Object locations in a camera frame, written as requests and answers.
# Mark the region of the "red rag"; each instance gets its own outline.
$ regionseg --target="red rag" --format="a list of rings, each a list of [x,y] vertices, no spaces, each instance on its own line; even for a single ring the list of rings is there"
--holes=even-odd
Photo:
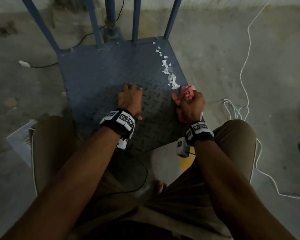
[[[182,86],[180,89],[179,97],[175,93],[172,93],[171,94],[172,99],[175,101],[177,106],[180,106],[180,101],[182,98],[184,98],[187,102],[192,100],[194,96],[193,90],[196,90],[195,86]],[[176,113],[178,114],[178,118],[180,122],[187,123],[187,121],[184,119],[180,107],[176,108]]]

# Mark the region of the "brown pants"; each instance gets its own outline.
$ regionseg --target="brown pants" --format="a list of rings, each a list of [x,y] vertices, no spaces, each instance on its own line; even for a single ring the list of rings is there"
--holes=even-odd
[[[82,144],[70,119],[52,116],[38,122],[32,133],[32,169],[36,192],[40,193],[63,164]],[[256,135],[242,120],[231,120],[214,130],[215,141],[247,180],[250,180]],[[124,191],[106,170],[95,194],[73,230],[76,236],[115,219],[149,223],[196,239],[231,237],[216,216],[199,169],[192,165],[162,193],[138,206],[130,194],[101,195]]]

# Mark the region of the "person's left arm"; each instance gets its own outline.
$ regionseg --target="person's left arm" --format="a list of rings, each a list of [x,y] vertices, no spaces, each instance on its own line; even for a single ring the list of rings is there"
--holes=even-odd
[[[141,119],[141,98],[141,88],[124,85],[119,107]],[[95,192],[119,139],[113,130],[101,127],[72,155],[1,240],[66,239]]]

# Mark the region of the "forearm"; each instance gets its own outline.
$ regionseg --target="forearm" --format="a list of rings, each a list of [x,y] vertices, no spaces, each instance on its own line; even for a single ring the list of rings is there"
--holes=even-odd
[[[3,239],[65,239],[95,192],[119,139],[107,127],[97,131]]]
[[[212,206],[235,239],[294,239],[214,141],[196,141],[195,152]]]

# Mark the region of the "wrist-mounted device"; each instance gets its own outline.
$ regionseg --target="wrist-mounted device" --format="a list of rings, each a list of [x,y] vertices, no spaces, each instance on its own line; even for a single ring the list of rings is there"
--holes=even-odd
[[[106,126],[120,135],[117,147],[125,149],[128,139],[132,137],[136,121],[130,111],[123,108],[117,108],[108,113],[108,115],[101,120],[100,125],[101,127]]]
[[[178,140],[176,153],[180,157],[189,157],[190,147],[199,141],[213,141],[214,134],[205,122],[195,121],[190,124],[185,137]]]

